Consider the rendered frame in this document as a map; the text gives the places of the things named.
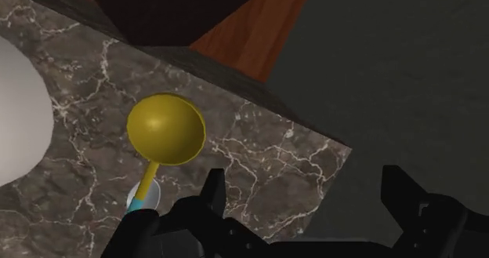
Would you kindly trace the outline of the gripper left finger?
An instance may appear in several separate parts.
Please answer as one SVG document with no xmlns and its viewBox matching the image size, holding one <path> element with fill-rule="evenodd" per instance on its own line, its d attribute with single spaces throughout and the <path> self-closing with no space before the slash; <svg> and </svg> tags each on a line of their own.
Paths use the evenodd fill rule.
<svg viewBox="0 0 489 258">
<path fill-rule="evenodd" d="M 224 171 L 211 169 L 201 193 L 179 199 L 168 213 L 125 214 L 100 258 L 270 258 L 269 244 L 225 218 L 225 206 Z"/>
</svg>

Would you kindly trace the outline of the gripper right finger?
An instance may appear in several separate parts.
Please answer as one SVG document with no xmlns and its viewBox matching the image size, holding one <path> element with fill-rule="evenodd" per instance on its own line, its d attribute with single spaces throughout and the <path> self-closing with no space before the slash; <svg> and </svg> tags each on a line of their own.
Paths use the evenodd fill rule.
<svg viewBox="0 0 489 258">
<path fill-rule="evenodd" d="M 425 191 L 401 167 L 383 167 L 381 201 L 402 229 L 399 258 L 489 258 L 489 216 Z"/>
</svg>

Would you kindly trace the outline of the small pale grey round cup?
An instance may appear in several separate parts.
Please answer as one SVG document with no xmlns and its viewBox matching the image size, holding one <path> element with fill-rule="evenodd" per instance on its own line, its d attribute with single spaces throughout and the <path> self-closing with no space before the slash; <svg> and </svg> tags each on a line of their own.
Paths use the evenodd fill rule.
<svg viewBox="0 0 489 258">
<path fill-rule="evenodd" d="M 138 189 L 139 182 L 135 184 L 127 195 L 126 208 L 131 204 L 132 199 Z M 142 209 L 156 209 L 159 205 L 161 199 L 161 188 L 156 180 L 152 180 L 150 187 L 147 192 L 147 196 L 144 199 L 141 208 Z"/>
</svg>

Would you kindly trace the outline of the large white rounded object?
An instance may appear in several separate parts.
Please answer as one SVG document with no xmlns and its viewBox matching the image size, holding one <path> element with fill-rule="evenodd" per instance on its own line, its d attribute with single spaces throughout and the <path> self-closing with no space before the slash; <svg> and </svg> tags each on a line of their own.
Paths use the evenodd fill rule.
<svg viewBox="0 0 489 258">
<path fill-rule="evenodd" d="M 53 109 L 41 75 L 0 36 L 0 187 L 27 175 L 53 135 Z"/>
</svg>

